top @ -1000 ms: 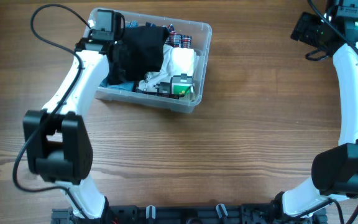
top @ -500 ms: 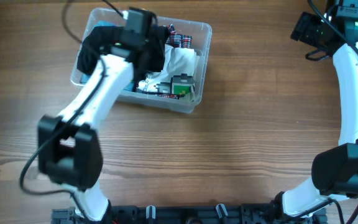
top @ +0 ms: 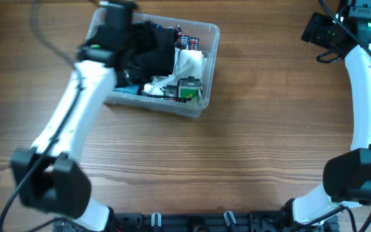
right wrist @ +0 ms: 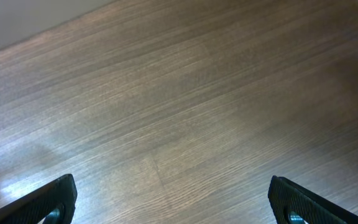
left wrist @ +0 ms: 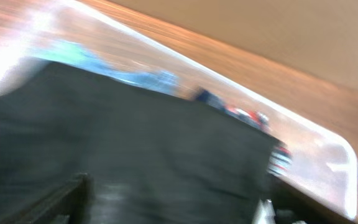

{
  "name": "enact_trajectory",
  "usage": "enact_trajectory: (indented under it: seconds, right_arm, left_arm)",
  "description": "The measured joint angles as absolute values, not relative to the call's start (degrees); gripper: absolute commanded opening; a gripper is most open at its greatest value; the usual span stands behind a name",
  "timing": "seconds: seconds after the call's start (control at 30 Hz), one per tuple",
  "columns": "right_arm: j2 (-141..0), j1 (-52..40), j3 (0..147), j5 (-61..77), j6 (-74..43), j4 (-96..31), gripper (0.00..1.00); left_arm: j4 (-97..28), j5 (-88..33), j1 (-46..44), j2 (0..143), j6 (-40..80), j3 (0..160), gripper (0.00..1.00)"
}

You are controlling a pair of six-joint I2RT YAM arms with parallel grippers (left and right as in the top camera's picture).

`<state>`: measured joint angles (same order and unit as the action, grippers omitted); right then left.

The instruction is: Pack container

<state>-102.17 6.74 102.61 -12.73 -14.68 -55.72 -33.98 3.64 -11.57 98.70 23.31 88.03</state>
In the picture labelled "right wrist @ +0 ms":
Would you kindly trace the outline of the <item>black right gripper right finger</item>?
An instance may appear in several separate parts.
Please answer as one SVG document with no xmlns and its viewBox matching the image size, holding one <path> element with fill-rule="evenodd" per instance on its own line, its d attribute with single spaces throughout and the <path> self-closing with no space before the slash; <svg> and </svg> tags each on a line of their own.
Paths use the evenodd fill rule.
<svg viewBox="0 0 358 224">
<path fill-rule="evenodd" d="M 272 177 L 268 200 L 278 224 L 358 224 L 358 216 L 285 177 Z"/>
</svg>

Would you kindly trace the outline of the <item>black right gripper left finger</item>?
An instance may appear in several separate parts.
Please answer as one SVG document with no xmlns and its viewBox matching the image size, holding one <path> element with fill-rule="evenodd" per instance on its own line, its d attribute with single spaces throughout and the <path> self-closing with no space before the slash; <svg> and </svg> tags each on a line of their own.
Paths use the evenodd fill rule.
<svg viewBox="0 0 358 224">
<path fill-rule="evenodd" d="M 72 174 L 65 174 L 0 208 L 0 224 L 70 224 L 77 190 Z"/>
</svg>

